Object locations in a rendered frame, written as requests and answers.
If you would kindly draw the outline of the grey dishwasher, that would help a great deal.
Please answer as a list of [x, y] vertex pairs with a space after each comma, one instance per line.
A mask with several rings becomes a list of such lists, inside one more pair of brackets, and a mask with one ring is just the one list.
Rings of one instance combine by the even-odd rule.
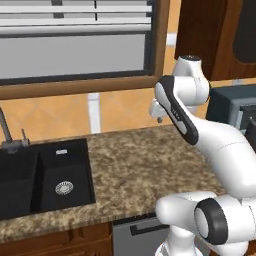
[[161, 225], [154, 212], [113, 222], [113, 256], [154, 256], [158, 246], [166, 239], [168, 229], [132, 236], [130, 227], [139, 229]]

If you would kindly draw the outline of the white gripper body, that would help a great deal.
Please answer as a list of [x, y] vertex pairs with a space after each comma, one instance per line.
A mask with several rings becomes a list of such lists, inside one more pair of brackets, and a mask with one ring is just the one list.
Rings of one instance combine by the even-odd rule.
[[149, 115], [156, 120], [158, 117], [162, 117], [163, 119], [166, 116], [166, 111], [156, 99], [153, 99], [150, 103]]

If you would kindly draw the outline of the dark grey microwave oven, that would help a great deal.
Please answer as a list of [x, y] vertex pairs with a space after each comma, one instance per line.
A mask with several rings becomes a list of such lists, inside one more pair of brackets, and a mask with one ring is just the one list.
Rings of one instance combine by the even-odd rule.
[[206, 119], [234, 126], [256, 152], [256, 84], [212, 88]]

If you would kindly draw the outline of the dark brown wall cupboard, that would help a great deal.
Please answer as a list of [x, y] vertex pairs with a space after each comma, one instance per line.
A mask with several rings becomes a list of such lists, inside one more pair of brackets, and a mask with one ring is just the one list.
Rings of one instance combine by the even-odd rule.
[[256, 0], [182, 0], [175, 58], [198, 56], [208, 80], [256, 77]]

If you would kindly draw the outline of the black double sink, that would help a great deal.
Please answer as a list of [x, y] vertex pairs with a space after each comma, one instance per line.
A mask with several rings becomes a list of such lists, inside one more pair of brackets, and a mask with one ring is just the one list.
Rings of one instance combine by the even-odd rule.
[[94, 202], [86, 140], [0, 150], [0, 220]]

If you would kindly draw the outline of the window with white blinds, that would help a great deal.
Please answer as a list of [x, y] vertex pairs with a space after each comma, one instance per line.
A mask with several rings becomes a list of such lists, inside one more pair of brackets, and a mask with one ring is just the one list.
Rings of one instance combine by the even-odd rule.
[[170, 0], [0, 0], [0, 99], [152, 87]]

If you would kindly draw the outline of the brown wooden base cupboard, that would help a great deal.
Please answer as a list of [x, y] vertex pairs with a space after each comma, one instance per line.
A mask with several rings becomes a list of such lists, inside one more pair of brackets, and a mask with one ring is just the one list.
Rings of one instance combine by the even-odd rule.
[[113, 256], [112, 223], [0, 244], [0, 256]]

